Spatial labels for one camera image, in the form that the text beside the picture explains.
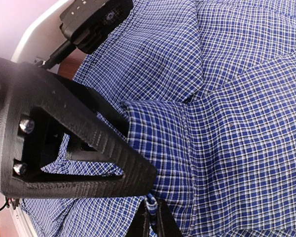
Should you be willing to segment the blue small-check long sleeve shirt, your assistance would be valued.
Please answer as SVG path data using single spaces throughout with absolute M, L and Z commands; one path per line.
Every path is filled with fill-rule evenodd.
M 186 237 L 296 237 L 296 0 L 136 0 L 74 80 L 157 169 L 141 197 L 25 199 L 40 237 L 123 237 L 167 202 Z

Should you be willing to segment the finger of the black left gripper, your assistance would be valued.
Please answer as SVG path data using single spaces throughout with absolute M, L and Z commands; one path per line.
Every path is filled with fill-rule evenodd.
M 98 94 L 54 74 L 0 76 L 0 192 L 10 198 L 114 198 L 143 196 L 155 167 L 97 118 L 126 134 L 120 118 Z M 63 136 L 66 158 L 106 162 L 122 174 L 70 175 L 42 170 L 56 159 Z

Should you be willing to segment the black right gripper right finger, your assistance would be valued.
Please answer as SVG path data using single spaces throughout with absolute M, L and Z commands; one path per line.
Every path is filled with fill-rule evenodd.
M 182 237 L 182 233 L 174 220 L 174 217 L 163 199 L 158 199 L 157 208 L 157 236 L 158 237 Z

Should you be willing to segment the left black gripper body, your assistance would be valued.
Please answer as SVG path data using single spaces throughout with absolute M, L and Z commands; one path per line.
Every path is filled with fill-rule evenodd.
M 21 162 L 22 139 L 18 137 L 22 88 L 20 66 L 0 58 L 0 190 L 21 190 L 15 178 L 14 160 Z

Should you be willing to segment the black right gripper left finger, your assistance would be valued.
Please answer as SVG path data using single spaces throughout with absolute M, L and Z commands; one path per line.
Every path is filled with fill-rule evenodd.
M 148 237 L 149 236 L 149 212 L 146 201 L 143 200 L 131 222 L 126 237 Z

